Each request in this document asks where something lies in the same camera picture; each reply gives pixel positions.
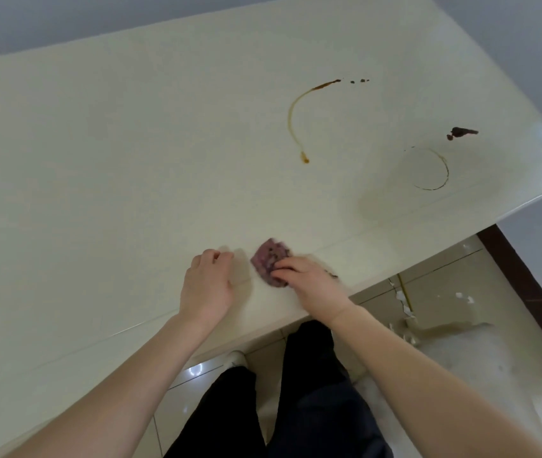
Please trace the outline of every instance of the leg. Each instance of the leg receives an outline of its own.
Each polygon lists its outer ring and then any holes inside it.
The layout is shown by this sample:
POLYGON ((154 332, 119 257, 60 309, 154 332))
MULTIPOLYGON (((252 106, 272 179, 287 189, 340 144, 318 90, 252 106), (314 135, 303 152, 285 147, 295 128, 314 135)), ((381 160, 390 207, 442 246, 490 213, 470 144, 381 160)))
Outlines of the leg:
POLYGON ((256 375, 244 366, 222 373, 205 392, 165 458, 266 456, 256 414, 255 383, 256 375))
POLYGON ((334 346, 317 321, 288 336, 270 457, 392 457, 334 346))

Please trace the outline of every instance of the white shoe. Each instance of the white shoe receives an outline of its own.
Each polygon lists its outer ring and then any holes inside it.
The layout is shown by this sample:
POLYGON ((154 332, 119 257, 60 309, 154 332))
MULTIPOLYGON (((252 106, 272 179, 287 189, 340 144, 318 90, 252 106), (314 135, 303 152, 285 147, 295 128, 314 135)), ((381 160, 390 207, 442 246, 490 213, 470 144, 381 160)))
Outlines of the white shoe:
POLYGON ((235 368, 236 366, 245 366, 245 368, 248 368, 248 361, 245 359, 244 353, 239 352, 239 350, 234 350, 226 356, 225 362, 222 365, 222 371, 235 368))

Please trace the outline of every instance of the tiled floor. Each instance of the tiled floor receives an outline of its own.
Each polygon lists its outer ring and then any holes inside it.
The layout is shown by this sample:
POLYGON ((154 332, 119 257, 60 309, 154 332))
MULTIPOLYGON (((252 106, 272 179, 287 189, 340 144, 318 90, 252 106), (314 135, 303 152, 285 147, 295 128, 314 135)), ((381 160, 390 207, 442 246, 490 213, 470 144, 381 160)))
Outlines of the tiled floor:
MULTIPOLYGON (((422 331, 460 321, 488 322, 498 327, 517 359, 523 385, 542 420, 542 331, 479 240, 469 238, 400 275, 422 331)), ((399 280, 392 277, 351 298, 401 331, 405 325, 402 303, 396 297, 398 286, 399 280)), ((300 323, 238 347, 257 374, 258 412, 267 439, 273 433, 286 337, 300 323)), ((335 350, 352 378, 365 372, 340 340, 336 340, 335 350)), ((222 362, 222 356, 216 357, 178 376, 146 430, 136 458, 159 458, 166 452, 203 393, 220 375, 222 362)))

